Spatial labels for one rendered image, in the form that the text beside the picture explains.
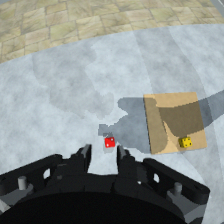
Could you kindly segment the red die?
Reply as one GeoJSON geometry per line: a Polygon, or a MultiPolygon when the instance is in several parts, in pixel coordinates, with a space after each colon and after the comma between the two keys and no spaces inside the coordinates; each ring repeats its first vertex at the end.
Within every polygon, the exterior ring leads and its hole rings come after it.
{"type": "Polygon", "coordinates": [[[115,147],[114,137],[105,138],[105,147],[115,147]]]}

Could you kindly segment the tan square mat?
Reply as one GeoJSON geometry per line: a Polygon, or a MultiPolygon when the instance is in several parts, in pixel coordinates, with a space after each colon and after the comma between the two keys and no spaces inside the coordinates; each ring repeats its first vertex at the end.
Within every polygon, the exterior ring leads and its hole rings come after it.
{"type": "Polygon", "coordinates": [[[196,92],[144,94],[151,155],[207,147],[196,92]],[[192,146],[178,139],[190,136],[192,146]]]}

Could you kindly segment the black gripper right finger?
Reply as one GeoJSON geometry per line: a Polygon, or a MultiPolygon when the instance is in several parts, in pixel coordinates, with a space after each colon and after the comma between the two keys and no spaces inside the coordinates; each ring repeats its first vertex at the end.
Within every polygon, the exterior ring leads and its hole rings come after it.
{"type": "Polygon", "coordinates": [[[155,159],[144,158],[143,162],[135,161],[129,150],[124,151],[123,145],[117,145],[116,163],[118,174],[114,194],[138,198],[139,181],[144,187],[179,207],[187,224],[202,223],[210,195],[207,186],[155,159]],[[155,174],[159,183],[154,180],[155,174]]]}

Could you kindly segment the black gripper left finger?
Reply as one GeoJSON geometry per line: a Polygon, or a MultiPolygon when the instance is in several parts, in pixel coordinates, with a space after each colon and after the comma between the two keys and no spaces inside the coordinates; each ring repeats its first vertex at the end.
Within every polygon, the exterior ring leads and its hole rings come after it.
{"type": "Polygon", "coordinates": [[[0,215],[13,207],[22,197],[59,181],[60,193],[85,192],[84,173],[88,172],[91,157],[92,144],[86,144],[85,147],[79,148],[77,153],[71,154],[70,158],[63,159],[61,154],[53,154],[1,174],[0,215]],[[44,179],[44,172],[48,169],[50,176],[44,179]]]}

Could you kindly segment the yellow die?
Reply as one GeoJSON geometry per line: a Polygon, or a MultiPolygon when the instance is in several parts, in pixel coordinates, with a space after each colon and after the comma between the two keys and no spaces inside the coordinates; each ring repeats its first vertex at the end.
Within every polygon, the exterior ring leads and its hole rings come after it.
{"type": "Polygon", "coordinates": [[[181,148],[186,148],[186,147],[192,146],[190,137],[180,138],[180,139],[178,139],[178,141],[179,141],[179,145],[181,148]]]}

